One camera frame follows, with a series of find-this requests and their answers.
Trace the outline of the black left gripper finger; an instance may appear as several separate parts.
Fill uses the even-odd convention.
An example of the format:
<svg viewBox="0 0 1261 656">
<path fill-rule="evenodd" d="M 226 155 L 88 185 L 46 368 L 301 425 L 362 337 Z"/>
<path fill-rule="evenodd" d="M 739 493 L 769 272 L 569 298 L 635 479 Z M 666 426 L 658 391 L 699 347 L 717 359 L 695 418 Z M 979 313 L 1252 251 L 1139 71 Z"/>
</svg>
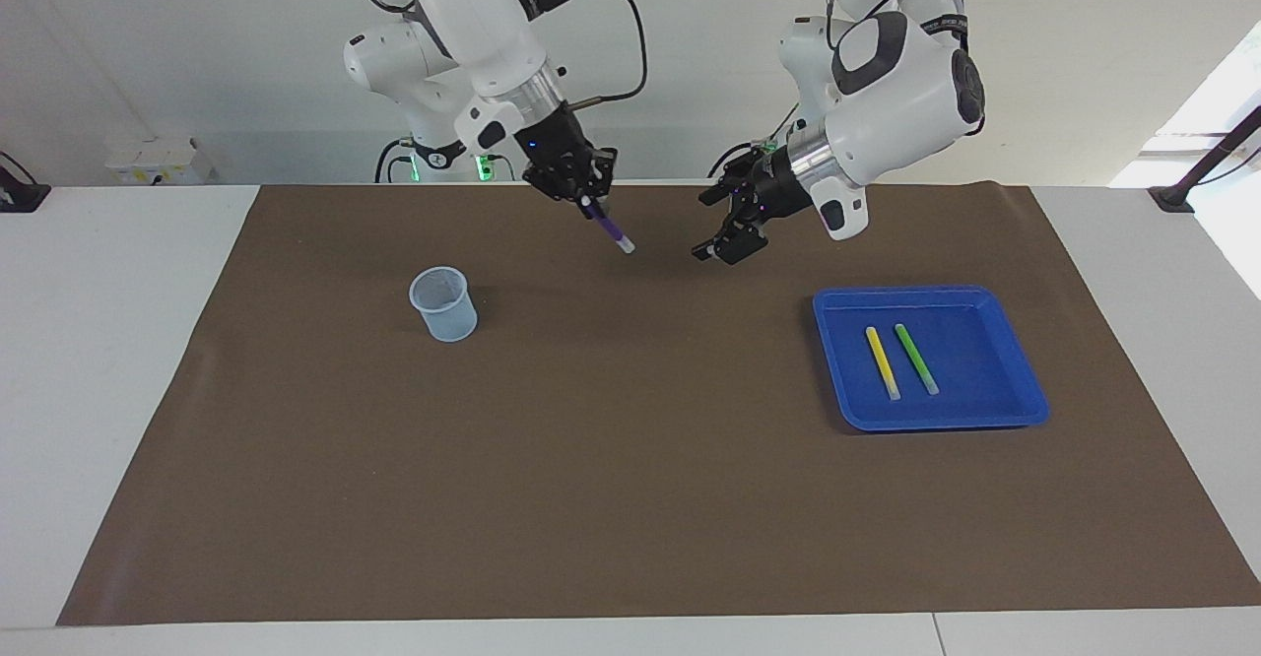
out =
<svg viewBox="0 0 1261 656">
<path fill-rule="evenodd" d="M 712 238 L 694 246 L 691 256 L 699 261 L 719 259 L 726 265 L 735 265 L 760 252 L 767 243 L 762 222 L 735 221 L 724 225 Z"/>
<path fill-rule="evenodd" d="M 731 208 L 741 208 L 757 202 L 757 189 L 752 183 L 752 167 L 725 167 L 715 183 L 699 193 L 697 201 L 706 207 L 726 202 Z"/>
</svg>

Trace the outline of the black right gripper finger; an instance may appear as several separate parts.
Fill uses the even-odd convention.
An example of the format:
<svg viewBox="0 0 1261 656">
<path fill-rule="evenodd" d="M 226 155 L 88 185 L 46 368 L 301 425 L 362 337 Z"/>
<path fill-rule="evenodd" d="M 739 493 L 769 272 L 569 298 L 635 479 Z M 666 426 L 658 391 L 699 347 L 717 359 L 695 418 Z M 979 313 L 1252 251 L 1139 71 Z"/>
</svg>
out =
<svg viewBox="0 0 1261 656">
<path fill-rule="evenodd" d="M 619 150 L 613 146 L 588 146 L 589 172 L 583 184 L 583 207 L 603 207 L 612 194 Z"/>
<path fill-rule="evenodd" d="M 564 201 L 581 209 L 589 199 L 585 180 L 575 177 L 536 177 L 536 189 L 554 201 Z"/>
</svg>

